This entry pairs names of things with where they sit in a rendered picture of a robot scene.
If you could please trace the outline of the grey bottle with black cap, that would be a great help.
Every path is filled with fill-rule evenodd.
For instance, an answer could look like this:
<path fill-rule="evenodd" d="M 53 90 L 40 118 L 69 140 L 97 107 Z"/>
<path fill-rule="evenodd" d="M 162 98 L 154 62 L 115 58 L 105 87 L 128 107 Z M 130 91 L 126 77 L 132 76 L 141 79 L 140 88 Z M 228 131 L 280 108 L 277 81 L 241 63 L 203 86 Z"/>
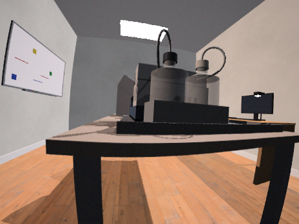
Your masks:
<path fill-rule="evenodd" d="M 172 51 L 164 53 L 163 64 L 163 68 L 151 72 L 149 101 L 188 102 L 189 73 L 186 70 L 176 68 L 177 54 Z"/>

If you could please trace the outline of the translucent grey bottle with cap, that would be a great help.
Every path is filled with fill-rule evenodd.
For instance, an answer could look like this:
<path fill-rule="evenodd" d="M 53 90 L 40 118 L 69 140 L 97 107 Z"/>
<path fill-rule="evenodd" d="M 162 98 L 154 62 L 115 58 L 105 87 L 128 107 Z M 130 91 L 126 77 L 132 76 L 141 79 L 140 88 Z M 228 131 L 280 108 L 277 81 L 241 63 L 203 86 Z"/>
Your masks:
<path fill-rule="evenodd" d="M 188 79 L 188 102 L 219 106 L 220 78 L 207 73 L 208 60 L 195 62 L 197 74 Z"/>

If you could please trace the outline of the black rectangular block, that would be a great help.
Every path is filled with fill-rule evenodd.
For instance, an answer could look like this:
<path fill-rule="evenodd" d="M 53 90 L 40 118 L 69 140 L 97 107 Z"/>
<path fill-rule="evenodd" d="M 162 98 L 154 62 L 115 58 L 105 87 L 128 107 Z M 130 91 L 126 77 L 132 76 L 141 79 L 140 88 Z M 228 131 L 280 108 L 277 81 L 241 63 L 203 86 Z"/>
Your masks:
<path fill-rule="evenodd" d="M 228 124 L 229 107 L 152 100 L 144 103 L 144 122 Z"/>

